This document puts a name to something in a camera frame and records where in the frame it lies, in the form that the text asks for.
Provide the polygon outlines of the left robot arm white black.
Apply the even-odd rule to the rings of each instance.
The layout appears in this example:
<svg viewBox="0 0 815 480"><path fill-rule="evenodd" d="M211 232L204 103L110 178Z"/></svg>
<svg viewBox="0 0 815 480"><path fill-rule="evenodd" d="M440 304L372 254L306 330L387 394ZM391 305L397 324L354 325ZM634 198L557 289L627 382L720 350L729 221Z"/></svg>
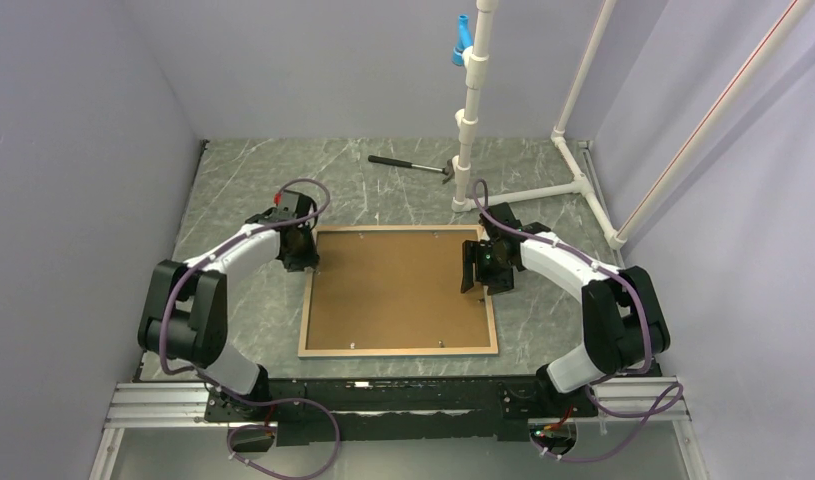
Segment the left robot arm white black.
<svg viewBox="0 0 815 480"><path fill-rule="evenodd" d="M288 272L317 267L313 229L326 207L283 187L272 207L246 219L218 246L185 261L158 263L137 330L139 346L157 355L163 373L195 373L230 397L244 419L262 417L272 399L269 374L229 338L229 293L273 261Z"/></svg>

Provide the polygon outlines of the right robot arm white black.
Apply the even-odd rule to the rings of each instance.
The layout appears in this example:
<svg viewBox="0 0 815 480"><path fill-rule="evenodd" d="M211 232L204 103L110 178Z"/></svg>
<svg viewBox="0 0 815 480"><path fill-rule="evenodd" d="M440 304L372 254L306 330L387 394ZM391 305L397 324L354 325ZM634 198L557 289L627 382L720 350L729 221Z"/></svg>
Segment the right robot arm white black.
<svg viewBox="0 0 815 480"><path fill-rule="evenodd" d="M671 335L648 272L598 261L563 241L549 227L522 223L506 203L480 214L485 236L462 244L462 292L481 285L486 294L512 290L514 274L538 274L582 308L581 342L542 366L534 388L540 411L557 415L573 392L620 373L645 373Z"/></svg>

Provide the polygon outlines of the white PVC pipe stand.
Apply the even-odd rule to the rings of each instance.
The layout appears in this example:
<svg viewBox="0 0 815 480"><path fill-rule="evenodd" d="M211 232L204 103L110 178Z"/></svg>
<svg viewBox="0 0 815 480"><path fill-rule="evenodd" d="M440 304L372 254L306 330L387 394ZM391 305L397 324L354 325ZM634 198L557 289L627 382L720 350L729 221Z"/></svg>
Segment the white PVC pipe stand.
<svg viewBox="0 0 815 480"><path fill-rule="evenodd" d="M668 190L677 183L679 170L683 168L690 156L701 146L703 140L712 134L713 129L724 117L727 109L736 101L742 92L749 86L753 77L761 67L780 48L781 44L790 35L792 30L805 17L813 7L812 1L791 1L785 10L776 19L775 23L765 33L759 43L729 80L723 91L706 111L691 134L674 154L668 165L654 181L642 200L630 213L627 220L618 228L614 227L609 215L602 206L595 192L594 183L583 172L574 158L565 138L565 131L574 110L584 82L595 59L598 47L609 25L616 3L604 1L600 5L598 16L590 33L586 49L581 57L575 77L566 96L561 113L551 131L550 140L560 152L562 159L572 175L572 180L560 184L537 189L493 195L489 198L495 203L522 202L548 198L564 194L578 194L582 196L597 220L608 246L618 251L634 235L637 230L653 214L654 209L665 199ZM465 50L465 107L455 113L455 123L458 128L458 141L460 144L458 154L453 160L454 195L451 200L451 209L456 212L465 212L477 207L477 202L467 197L466 189L470 185L470 170L472 166L472 144L476 138L479 123L478 111L487 65L489 62L489 42L494 21L494 14L498 8L496 1L478 1L476 3L477 19L475 32L471 33L474 43Z"/></svg>

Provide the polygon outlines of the blue pipe fitting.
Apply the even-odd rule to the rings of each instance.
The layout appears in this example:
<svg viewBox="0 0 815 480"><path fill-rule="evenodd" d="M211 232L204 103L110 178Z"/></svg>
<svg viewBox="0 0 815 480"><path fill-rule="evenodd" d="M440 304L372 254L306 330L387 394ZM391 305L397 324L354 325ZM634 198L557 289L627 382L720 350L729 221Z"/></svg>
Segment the blue pipe fitting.
<svg viewBox="0 0 815 480"><path fill-rule="evenodd" d="M472 47L473 43L474 40L469 28L469 16L466 14L461 14L457 19L457 40L452 49L451 61L454 65L458 67L463 67L465 65L465 50Z"/></svg>

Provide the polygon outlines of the black handled hammer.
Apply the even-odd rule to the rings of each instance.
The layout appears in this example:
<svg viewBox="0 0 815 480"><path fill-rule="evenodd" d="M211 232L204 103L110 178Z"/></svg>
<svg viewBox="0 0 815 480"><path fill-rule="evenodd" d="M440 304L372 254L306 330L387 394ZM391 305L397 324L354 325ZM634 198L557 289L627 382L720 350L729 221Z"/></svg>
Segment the black handled hammer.
<svg viewBox="0 0 815 480"><path fill-rule="evenodd" d="M379 165L386 165L398 168L406 168L406 169L413 169L413 170L421 170L431 173L440 174L443 179L441 181L442 184L447 184L450 182L454 177L453 171L453 160L449 159L446 164L442 167L434 167L428 165L417 164L414 162L409 162L405 160L399 160L389 157L381 157L377 155L368 155L367 161L373 164Z"/></svg>

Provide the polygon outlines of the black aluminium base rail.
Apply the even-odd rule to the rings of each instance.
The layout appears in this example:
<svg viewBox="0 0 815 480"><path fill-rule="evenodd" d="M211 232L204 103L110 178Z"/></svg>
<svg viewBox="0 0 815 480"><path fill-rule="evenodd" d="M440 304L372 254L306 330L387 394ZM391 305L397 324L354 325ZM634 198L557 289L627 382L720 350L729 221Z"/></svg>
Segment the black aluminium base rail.
<svg viewBox="0 0 815 480"><path fill-rule="evenodd" d="M583 391L549 392L533 375L377 379L273 379L274 408L236 408L199 382L140 382L116 387L105 426L209 428L229 433L241 452L313 442L494 438L525 441L559 423L564 432L594 426L606 433L611 416Z"/></svg>

